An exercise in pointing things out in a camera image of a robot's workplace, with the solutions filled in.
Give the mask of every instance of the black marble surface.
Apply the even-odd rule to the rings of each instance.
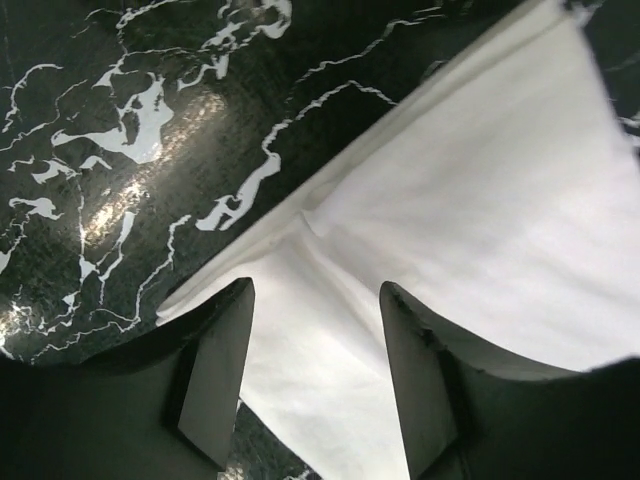
[[[78,362],[151,329],[168,292],[519,3],[0,0],[0,351]],[[640,3],[568,5],[640,148]],[[266,432],[251,418],[237,435]],[[236,451],[268,465],[251,442]],[[293,470],[245,478],[302,475],[283,455]]]

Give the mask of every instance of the towel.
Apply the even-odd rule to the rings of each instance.
[[[408,478],[384,281],[540,362],[639,354],[640,176],[573,18],[556,0],[514,10],[187,281],[158,324],[238,277],[256,290],[241,398],[327,480]]]

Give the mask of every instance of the marble countertop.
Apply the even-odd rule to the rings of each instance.
[[[0,352],[78,362],[153,328],[519,3],[0,0]],[[640,3],[569,4],[640,149]]]

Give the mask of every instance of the cloth fold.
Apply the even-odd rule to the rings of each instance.
[[[531,0],[187,281],[158,323],[251,277],[242,399],[323,478],[408,478],[381,284],[587,370],[640,354],[639,242],[640,176],[586,42],[557,1]]]

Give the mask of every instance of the folded white cloth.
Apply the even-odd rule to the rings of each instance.
[[[408,478],[378,292],[574,370],[640,353],[640,176],[588,47],[527,2],[176,291],[256,289],[242,399],[323,478]]]

